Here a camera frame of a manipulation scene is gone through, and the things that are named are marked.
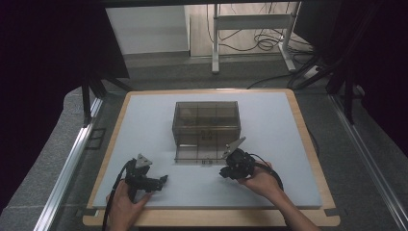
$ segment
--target gray floor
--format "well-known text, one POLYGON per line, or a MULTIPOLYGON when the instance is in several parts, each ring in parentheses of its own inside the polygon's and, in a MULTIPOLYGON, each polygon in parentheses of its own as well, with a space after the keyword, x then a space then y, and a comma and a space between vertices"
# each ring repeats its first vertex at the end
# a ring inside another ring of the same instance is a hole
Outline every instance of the gray floor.
MULTIPOLYGON (((126 63, 131 79, 122 81, 137 90, 247 88, 259 80, 287 74, 278 55, 223 57, 218 75, 211 74, 210 61, 183 55, 128 57, 126 63)), ((288 81, 288 77, 274 78, 254 88, 285 88, 288 81)), ((321 80, 295 92, 305 122, 316 138, 321 167, 342 220, 340 226, 323 227, 323 230, 398 230, 324 92, 325 82, 321 80)), ((94 140, 87 144, 51 230, 100 230, 86 227, 82 214, 125 95, 112 84, 105 82, 105 86, 109 93, 103 99, 93 127, 96 137, 103 132, 105 135, 102 142, 94 140)), ((82 126, 81 97, 80 89, 66 96, 64 111, 49 142, 0 218, 0 227, 4 230, 33 230, 35 227, 82 126)), ((358 100, 354 103, 354 119, 373 158, 407 207, 408 183, 404 179, 408 171, 407 158, 367 115, 358 100)))

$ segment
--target black cable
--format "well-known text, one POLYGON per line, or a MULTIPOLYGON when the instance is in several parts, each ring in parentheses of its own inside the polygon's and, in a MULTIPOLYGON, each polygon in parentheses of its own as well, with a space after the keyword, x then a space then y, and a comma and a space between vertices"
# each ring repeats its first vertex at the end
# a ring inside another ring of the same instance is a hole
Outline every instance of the black cable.
POLYGON ((318 144, 318 140, 316 140, 315 136, 314 136, 313 133, 310 131, 310 129, 309 129, 309 127, 307 126, 307 124, 305 124, 305 125, 306 125, 307 132, 309 133, 310 137, 312 138, 312 143, 313 143, 313 146, 315 147, 316 155, 318 155, 318 157, 319 157, 319 155, 320 155, 320 147, 319 147, 319 144, 318 144))
POLYGON ((258 157, 262 162, 264 162, 264 165, 261 165, 259 163, 255 163, 256 167, 260 167, 263 168, 264 170, 267 170, 269 172, 270 175, 273 176, 273 178, 275 178, 275 180, 277 181, 279 188, 283 191, 283 182, 282 179, 280 178, 280 176, 278 175, 278 173, 272 169, 272 167, 270 165, 268 165, 268 163, 266 161, 264 161, 264 159, 262 159, 260 156, 256 155, 256 154, 248 154, 249 156, 256 156, 258 157))
POLYGON ((296 57, 297 56, 313 56, 313 54, 307 54, 307 53, 297 53, 297 54, 293 54, 293 60, 295 61, 295 62, 297 62, 298 64, 307 64, 307 63, 303 63, 303 62, 301 62, 301 61, 299 61, 296 57))
POLYGON ((264 162, 264 164, 266 165, 267 168, 269 168, 270 170, 272 170, 272 167, 270 167, 268 165, 268 163, 266 161, 264 161, 264 159, 262 159, 260 156, 258 156, 257 154, 249 154, 249 156, 256 156, 258 157, 262 162, 264 162))
POLYGON ((284 77, 291 77, 291 76, 292 76, 292 74, 278 75, 278 76, 269 77, 269 78, 267 78, 267 79, 263 79, 263 80, 260 80, 260 81, 257 81, 257 82, 255 82, 255 83, 251 84, 251 85, 250 85, 249 87, 247 87, 246 89, 247 89, 247 90, 252 89, 252 87, 254 87, 255 85, 257 85, 257 84, 259 84, 259 83, 262 83, 262 82, 265 82, 265 81, 274 80, 274 79, 279 79, 279 78, 284 78, 284 77))
POLYGON ((126 163, 126 165, 125 165, 125 166, 123 167, 123 169, 120 171, 120 173, 119 173, 118 176, 116 177, 116 181, 115 181, 115 183, 114 183, 114 186, 112 187, 112 190, 111 190, 111 194, 110 194, 110 196, 109 196, 108 203, 106 204, 105 215, 103 216, 102 231, 105 231, 105 230, 106 230, 106 225, 107 225, 107 222, 108 222, 108 215, 109 215, 109 212, 111 211, 112 201, 114 200, 114 196, 115 196, 115 193, 116 193, 116 188, 117 188, 117 186, 119 185, 119 182, 120 182, 120 180, 122 179, 123 171, 127 168, 128 164, 129 164, 129 162, 126 163))

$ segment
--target wire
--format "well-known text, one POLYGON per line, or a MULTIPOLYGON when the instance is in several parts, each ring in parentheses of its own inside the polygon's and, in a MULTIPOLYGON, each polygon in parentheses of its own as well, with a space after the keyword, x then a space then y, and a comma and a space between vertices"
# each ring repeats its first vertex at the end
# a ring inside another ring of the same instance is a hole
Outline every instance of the wire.
MULTIPOLYGON (((213 38, 211 37, 211 33, 210 33, 210 21, 209 21, 209 17, 208 17, 208 5, 206 5, 206 8, 207 8, 207 11, 206 11, 206 17, 207 17, 207 32, 208 32, 208 36, 209 36, 209 38, 210 38, 210 41, 211 41, 211 42, 214 42, 214 41, 213 41, 213 38)), ((231 35, 229 35, 228 37, 225 37, 225 38, 222 38, 219 33, 217 33, 217 36, 218 36, 218 38, 219 38, 220 40, 226 40, 226 39, 231 38, 232 36, 234 36, 235 34, 237 34, 237 33, 240 32, 240 31, 242 31, 242 30, 238 30, 238 31, 234 32, 233 34, 231 34, 231 35)), ((275 31, 276 33, 278 33, 278 34, 280 34, 280 35, 282 36, 283 30, 282 30, 282 32, 278 32, 278 31, 276 31, 276 30, 273 30, 273 31, 275 31)), ((242 51, 242 52, 244 52, 244 51, 250 51, 250 50, 253 50, 253 49, 257 48, 257 47, 260 48, 260 49, 263 50, 263 51, 270 51, 270 50, 273 49, 273 47, 275 47, 275 46, 279 43, 279 39, 276 38, 276 37, 273 37, 273 36, 271 36, 271 35, 263 34, 263 32, 264 32, 264 29, 261 30, 261 33, 260 33, 260 34, 255 35, 255 34, 256 34, 256 30, 255 30, 254 41, 255 41, 256 43, 255 43, 255 45, 254 45, 253 47, 250 47, 250 48, 247 48, 247 49, 238 49, 238 48, 236 48, 236 47, 233 47, 233 46, 231 46, 231 45, 224 44, 224 43, 219 43, 218 45, 219 45, 219 46, 225 46, 225 47, 228 47, 228 48, 230 48, 230 49, 233 49, 233 50, 236 50, 236 51, 242 51)))
POLYGON ((249 154, 249 156, 256 156, 258 157, 262 162, 264 162, 264 164, 266 165, 267 168, 270 169, 270 171, 273 171, 272 167, 270 165, 268 165, 268 163, 266 161, 264 161, 264 159, 262 159, 260 156, 258 156, 257 154, 249 154))
POLYGON ((319 144, 318 144, 318 140, 316 140, 315 136, 314 136, 313 133, 310 131, 310 129, 309 129, 309 127, 307 126, 307 124, 305 124, 305 125, 306 125, 306 129, 307 129, 307 131, 308 131, 310 137, 312 138, 313 146, 314 146, 315 149, 316 149, 316 155, 318 155, 318 157, 319 157, 319 155, 320 155, 320 147, 319 147, 319 144))
POLYGON ((110 194, 109 199, 108 199, 108 203, 106 204, 105 215, 103 216, 102 231, 106 230, 106 225, 107 225, 107 222, 108 222, 108 214, 111 211, 112 201, 114 200, 117 185, 119 185, 119 182, 120 182, 120 180, 122 178, 123 171, 127 168, 128 165, 129 165, 129 162, 127 162, 125 164, 125 166, 122 168, 122 170, 120 171, 120 173, 116 177, 116 181, 114 183, 114 186, 112 187, 111 194, 110 194))
POLYGON ((254 87, 255 85, 257 85, 257 84, 259 84, 259 83, 262 83, 262 82, 266 82, 266 81, 274 80, 274 79, 279 79, 279 78, 284 78, 284 77, 291 77, 291 76, 293 76, 293 74, 278 75, 278 76, 269 77, 269 78, 267 78, 267 79, 263 79, 263 80, 260 80, 260 81, 257 81, 257 82, 255 82, 255 83, 251 84, 251 85, 250 85, 249 87, 247 87, 246 89, 247 89, 247 90, 252 89, 252 87, 254 87))

